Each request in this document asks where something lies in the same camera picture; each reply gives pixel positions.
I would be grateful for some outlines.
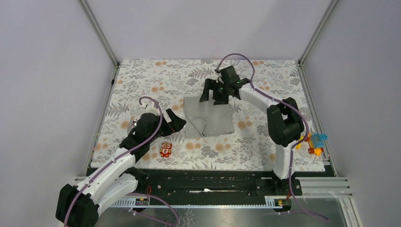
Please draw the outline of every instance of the gray cloth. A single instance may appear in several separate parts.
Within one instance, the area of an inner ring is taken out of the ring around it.
[[[200,103],[199,99],[200,97],[184,97],[187,138],[219,136],[234,132],[229,105],[213,105],[214,100]]]

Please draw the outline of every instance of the red toy piece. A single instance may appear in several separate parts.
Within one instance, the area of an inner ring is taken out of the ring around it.
[[[171,148],[173,148],[173,145],[171,143],[162,143],[162,148],[160,149],[160,156],[169,157],[171,155]]]

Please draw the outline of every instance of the white wall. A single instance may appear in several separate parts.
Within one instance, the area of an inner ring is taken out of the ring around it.
[[[339,1],[305,64],[365,227],[399,226],[401,1]]]
[[[330,0],[89,0],[116,56],[299,59]]]
[[[113,66],[78,1],[1,1],[0,31],[0,226],[54,227]]]

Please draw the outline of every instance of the leaf pattern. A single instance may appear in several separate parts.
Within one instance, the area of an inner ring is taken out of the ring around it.
[[[308,120],[312,116],[295,61],[252,61],[254,83],[276,98],[292,97]],[[219,60],[123,60],[115,80],[105,120],[99,133],[91,167],[100,167],[127,136],[128,122],[139,118],[141,96],[159,101],[163,110],[171,108],[184,118],[183,97],[200,96],[205,78],[216,79]],[[233,65],[241,78],[249,78],[251,67],[245,60],[226,60],[221,68]],[[275,163],[275,144],[269,137],[267,118],[259,109],[236,98],[229,100],[235,132],[210,138],[188,139],[185,127],[164,138],[157,138],[146,158],[135,167],[170,169],[215,169],[270,171]],[[162,142],[173,144],[169,158],[160,156]],[[307,152],[305,143],[294,154],[296,171],[324,171],[322,159]]]

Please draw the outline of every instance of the tabletop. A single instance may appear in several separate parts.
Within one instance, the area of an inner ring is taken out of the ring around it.
[[[91,167],[100,167],[127,136],[130,119],[143,110],[141,96],[159,101],[163,111],[171,108],[184,119],[183,97],[200,96],[205,78],[216,79],[219,60],[123,60],[106,116],[94,147]],[[276,98],[292,97],[314,131],[311,113],[295,61],[252,60],[254,83]],[[226,60],[221,69],[233,65],[240,78],[250,78],[246,60]],[[251,104],[229,100],[235,132],[188,139],[185,127],[168,137],[156,139],[150,151],[136,164],[138,168],[213,169],[270,171],[275,162],[275,146],[268,134],[266,115]],[[160,156],[162,142],[172,143],[172,155]],[[321,157],[307,152],[307,143],[294,153],[295,171],[324,171]]]

